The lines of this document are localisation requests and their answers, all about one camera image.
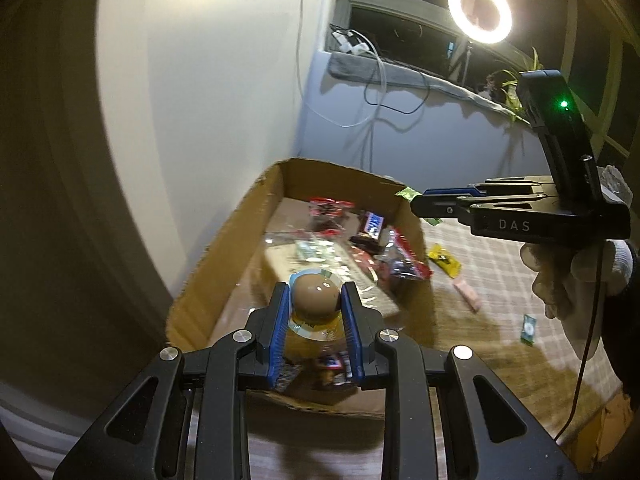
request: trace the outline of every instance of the black cable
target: black cable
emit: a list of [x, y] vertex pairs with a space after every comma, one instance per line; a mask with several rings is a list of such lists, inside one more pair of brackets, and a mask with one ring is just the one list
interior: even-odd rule
[[558, 432], [554, 440], [558, 440], [560, 436], [564, 433], [571, 424], [571, 421], [574, 419], [575, 409], [578, 406], [578, 396], [580, 395], [580, 385], [582, 384], [582, 377], [584, 375], [584, 368], [587, 364], [587, 356], [589, 355], [589, 346], [591, 345], [591, 338], [593, 337], [593, 330], [596, 326], [596, 317], [598, 314], [598, 304], [600, 303], [600, 285], [602, 284], [602, 261], [604, 259], [604, 246], [606, 241], [604, 241], [600, 248], [598, 249], [598, 267], [596, 268], [596, 287], [593, 293], [593, 308], [591, 310], [591, 323], [589, 325], [589, 332], [587, 334], [587, 341], [584, 345], [584, 352], [582, 354], [582, 363], [580, 364], [580, 372], [578, 373], [578, 380], [575, 383], [575, 393], [574, 393], [574, 402], [571, 405], [571, 413], [569, 413], [569, 418], [567, 422], [562, 427], [562, 430]]
[[[417, 107], [415, 107], [410, 112], [405, 112], [404, 110], [398, 110], [397, 108], [393, 108], [392, 106], [387, 106], [387, 105], [381, 104], [380, 106], [382, 108], [387, 108], [388, 110], [393, 110], [393, 111], [398, 112], [399, 114], [403, 114], [403, 115], [411, 115], [411, 114], [415, 114], [427, 102], [427, 99], [429, 98], [429, 95], [431, 94], [431, 85], [427, 82], [427, 78], [425, 78], [425, 76], [424, 76], [424, 74], [422, 72], [418, 72], [417, 70], [414, 70], [414, 72], [417, 72], [418, 74], [420, 74], [420, 76], [422, 77], [422, 82], [424, 83], [424, 88], [427, 91], [427, 93], [424, 95], [424, 99], [422, 99], [420, 104], [418, 104]], [[375, 71], [373, 71], [371, 73], [371, 77], [369, 78], [369, 81], [367, 81], [367, 84], [365, 85], [364, 90], [363, 90], [364, 101], [368, 105], [371, 105], [371, 106], [377, 106], [378, 105], [378, 103], [372, 103], [367, 98], [367, 90], [369, 89], [369, 86], [373, 82], [373, 76], [375, 75], [375, 73], [376, 73]]]
[[333, 23], [329, 23], [329, 28], [334, 32], [341, 32], [343, 34], [347, 33], [347, 29], [346, 28], [338, 27], [337, 25], [334, 25]]

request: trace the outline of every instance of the ring light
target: ring light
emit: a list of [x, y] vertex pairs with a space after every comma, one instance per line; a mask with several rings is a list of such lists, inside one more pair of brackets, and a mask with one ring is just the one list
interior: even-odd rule
[[513, 25], [511, 9], [507, 0], [491, 0], [498, 9], [500, 20], [494, 30], [485, 30], [471, 23], [462, 10], [462, 0], [449, 0], [449, 10], [453, 21], [472, 40], [479, 43], [498, 43], [507, 37]]

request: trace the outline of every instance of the white glove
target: white glove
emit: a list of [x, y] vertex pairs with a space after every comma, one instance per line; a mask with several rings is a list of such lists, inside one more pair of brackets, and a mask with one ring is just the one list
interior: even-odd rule
[[[531, 289], [545, 303], [545, 315], [557, 317], [578, 359], [582, 359], [589, 333], [599, 246], [575, 253], [559, 246], [524, 244], [522, 262], [538, 273]], [[631, 249], [622, 240], [607, 240], [602, 259], [602, 286], [598, 313], [589, 347], [590, 359], [598, 347], [606, 296], [616, 296], [628, 285], [633, 271]]]

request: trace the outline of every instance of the white wall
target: white wall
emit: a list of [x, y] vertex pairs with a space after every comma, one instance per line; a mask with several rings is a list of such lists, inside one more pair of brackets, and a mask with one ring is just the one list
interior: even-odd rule
[[[303, 85], [321, 0], [305, 0]], [[172, 294], [248, 190], [293, 153], [300, 0], [100, 0], [98, 76], [118, 177]]]
[[[306, 102], [325, 117], [353, 124], [372, 111], [363, 84], [331, 78], [330, 54], [317, 52], [306, 88]], [[378, 87], [367, 93], [377, 101]], [[389, 87], [384, 103], [414, 109], [421, 90]], [[298, 134], [299, 153], [346, 166], [369, 169], [370, 124], [340, 128], [307, 107]], [[538, 138], [522, 123], [432, 91], [426, 105], [412, 115], [381, 108], [373, 126], [373, 172], [389, 175], [414, 189], [466, 186], [486, 178], [548, 174]]]

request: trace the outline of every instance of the yellow candy wrapper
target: yellow candy wrapper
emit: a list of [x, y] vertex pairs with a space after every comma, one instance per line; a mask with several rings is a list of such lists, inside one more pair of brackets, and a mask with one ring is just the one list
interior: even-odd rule
[[433, 260], [437, 266], [441, 267], [451, 278], [455, 278], [460, 273], [462, 264], [457, 261], [440, 244], [434, 244], [429, 251], [429, 259]]

